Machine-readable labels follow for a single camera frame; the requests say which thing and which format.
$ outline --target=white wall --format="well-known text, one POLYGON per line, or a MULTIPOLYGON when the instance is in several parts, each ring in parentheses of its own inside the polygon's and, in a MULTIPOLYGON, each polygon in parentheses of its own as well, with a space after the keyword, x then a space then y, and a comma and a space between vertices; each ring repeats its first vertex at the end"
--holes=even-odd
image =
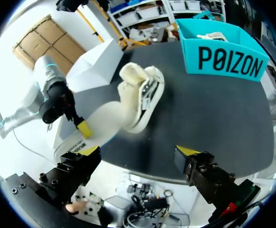
POLYGON ((96 5, 93 2, 89 2, 88 4, 89 9, 94 13, 96 18, 101 22, 105 30, 110 34, 112 38, 118 43, 119 38, 118 35, 114 32, 113 28, 110 26, 108 21, 105 19, 105 17, 102 15, 100 10, 96 7, 96 5))
MULTIPOLYGON (((0 37, 0 111, 3 117, 15 111, 32 83, 32 70, 13 55, 12 47, 43 17, 51 14, 52 18, 86 50, 100 44, 78 13, 56 11, 55 4, 56 0, 43 1, 11 24, 0 37)), ((50 159, 53 158, 53 150, 45 139, 46 125, 41 120, 27 123, 17 128, 15 132, 24 145, 50 159)), ((50 167, 52 164, 19 145, 12 133, 9 133, 4 140, 0 137, 0 175, 2 177, 6 178, 14 173, 21 174, 25 171, 37 180, 38 174, 47 171, 50 167)))

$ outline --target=white shelf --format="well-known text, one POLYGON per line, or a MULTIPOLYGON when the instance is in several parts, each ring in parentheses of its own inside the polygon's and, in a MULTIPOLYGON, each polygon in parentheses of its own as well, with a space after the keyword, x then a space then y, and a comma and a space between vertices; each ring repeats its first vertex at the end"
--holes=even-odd
POLYGON ((202 10, 193 10, 193 9, 187 9, 187 10, 173 10, 173 13, 202 13, 202 10))
POLYGON ((126 28, 126 27, 129 27, 129 26, 132 26, 132 25, 136 25, 136 24, 139 24, 139 23, 148 21, 148 20, 154 20, 154 19, 158 19, 158 18, 167 18, 167 17, 168 17, 167 14, 161 14, 161 15, 159 15, 159 16, 157 16, 157 17, 153 17, 153 18, 140 19, 139 21, 136 21, 135 23, 131 23, 131 24, 128 24, 128 25, 121 26, 121 28, 124 29, 124 28, 126 28))
POLYGON ((122 9, 116 11, 116 12, 113 12, 112 15, 116 15, 116 14, 122 12, 122 11, 128 10, 128 9, 136 7, 136 6, 140 6, 142 4, 150 3, 150 2, 153 2, 153 1, 157 1, 157 0, 145 0, 145 1, 139 2, 139 3, 135 4, 135 5, 126 6, 126 7, 122 8, 122 9))

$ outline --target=metal shelf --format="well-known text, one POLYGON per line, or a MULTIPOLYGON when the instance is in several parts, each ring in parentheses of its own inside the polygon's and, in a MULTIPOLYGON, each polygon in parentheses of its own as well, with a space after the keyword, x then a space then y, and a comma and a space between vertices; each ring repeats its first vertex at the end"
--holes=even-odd
POLYGON ((158 18, 167 18, 167 17, 168 17, 167 14, 161 14, 161 15, 159 15, 159 16, 157 16, 157 17, 153 17, 153 18, 140 19, 140 20, 136 21, 135 23, 131 23, 131 24, 128 24, 128 25, 121 26, 121 28, 124 29, 124 28, 126 28, 126 27, 129 27, 129 26, 132 26, 132 25, 136 25, 136 24, 139 24, 139 23, 148 21, 148 20, 154 20, 154 19, 158 19, 158 18))
POLYGON ((116 15, 116 14, 122 12, 122 11, 128 10, 128 9, 136 7, 136 6, 140 6, 142 4, 150 3, 150 2, 153 2, 153 1, 157 1, 157 0, 145 0, 145 1, 139 2, 139 3, 135 4, 135 5, 126 6, 126 7, 122 8, 122 9, 116 11, 116 12, 113 12, 111 15, 116 15))

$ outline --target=white box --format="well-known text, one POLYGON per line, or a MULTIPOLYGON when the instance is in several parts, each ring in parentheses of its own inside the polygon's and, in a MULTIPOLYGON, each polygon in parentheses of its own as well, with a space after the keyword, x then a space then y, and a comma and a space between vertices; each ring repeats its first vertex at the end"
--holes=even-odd
POLYGON ((147 9, 138 9, 137 13, 142 17, 142 19, 149 19, 159 16, 158 6, 154 6, 147 9))
POLYGON ((200 1, 186 1, 189 10, 200 10, 200 1))
POLYGON ((80 56, 66 75, 69 88, 78 93, 109 85, 122 56, 114 39, 95 46, 80 56))
POLYGON ((126 25, 129 25, 129 24, 136 23, 139 20, 139 17, 138 17, 136 12, 129 12, 129 13, 117 18, 117 20, 123 26, 126 26, 126 25))
POLYGON ((173 11, 186 10, 185 1, 170 1, 173 11))

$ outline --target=cardboard box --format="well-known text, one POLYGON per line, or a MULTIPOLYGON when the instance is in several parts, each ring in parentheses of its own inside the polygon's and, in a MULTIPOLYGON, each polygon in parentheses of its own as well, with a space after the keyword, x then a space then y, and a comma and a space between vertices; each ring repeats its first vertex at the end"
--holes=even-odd
POLYGON ((50 55, 65 75, 85 52, 50 15, 33 26, 13 47, 13 54, 29 68, 33 69, 41 56, 50 55))

